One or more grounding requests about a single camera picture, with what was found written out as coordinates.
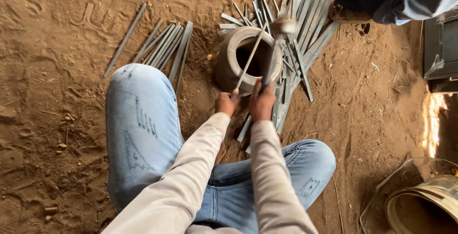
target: hand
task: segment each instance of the hand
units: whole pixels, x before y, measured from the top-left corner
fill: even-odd
[[[215,101],[215,113],[225,113],[232,117],[237,108],[239,101],[237,96],[239,95],[239,90],[234,89],[232,94],[222,92],[219,94],[218,98]]]
[[[271,120],[272,107],[277,99],[273,94],[274,87],[275,83],[271,81],[260,94],[259,91],[261,88],[261,82],[260,80],[256,81],[253,93],[250,97],[250,104],[248,106],[254,122],[260,120]]]

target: man's left hand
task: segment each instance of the man's left hand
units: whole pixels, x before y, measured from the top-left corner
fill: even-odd
[[[225,92],[219,94],[218,98],[215,101],[215,113],[225,113],[229,115],[229,117],[232,117],[239,103],[239,101],[237,100],[238,95],[238,89],[232,91],[232,94]]]

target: hammer head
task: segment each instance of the hammer head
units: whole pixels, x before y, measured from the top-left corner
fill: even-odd
[[[278,34],[294,34],[296,31],[296,21],[288,18],[280,18],[275,20],[270,27]]]

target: hammer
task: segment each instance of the hammer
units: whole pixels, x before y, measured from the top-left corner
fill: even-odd
[[[267,67],[264,67],[264,70],[262,72],[262,80],[261,80],[262,86],[260,89],[260,93],[262,93],[264,88],[269,84],[270,77],[273,73],[273,69],[275,68],[275,62],[272,60],[275,48],[277,46],[280,47],[280,45],[285,40],[286,35],[295,33],[296,21],[282,17],[282,18],[276,19],[271,24],[271,29],[273,32],[276,33],[275,44],[273,45],[272,49],[269,50],[267,57],[266,57]]]

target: dirt floor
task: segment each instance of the dirt floor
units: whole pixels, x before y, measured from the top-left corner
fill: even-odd
[[[213,113],[220,92],[214,61],[207,60],[219,50],[220,15],[236,15],[232,2],[251,0],[0,1],[0,157],[23,155],[22,162],[7,156],[0,166],[0,233],[97,233],[116,216],[106,192],[109,78],[102,74],[141,4],[148,7],[115,68],[133,59],[160,18],[192,21],[178,97],[187,139]],[[87,3],[95,4],[90,22],[76,26]],[[358,233],[375,185],[406,156],[427,155],[422,106],[430,97],[421,77],[420,32],[421,22],[374,24],[362,38],[353,25],[341,25],[308,72],[315,101],[302,84],[295,90],[281,142],[318,139],[337,159],[336,189],[331,180],[308,210],[320,233],[341,233],[338,205],[345,233]],[[246,114],[241,106],[231,121],[224,163],[249,158],[247,138],[235,140]],[[91,138],[93,126],[101,135]],[[49,207],[58,212],[45,212]],[[382,203],[366,219],[370,233],[391,233]]]

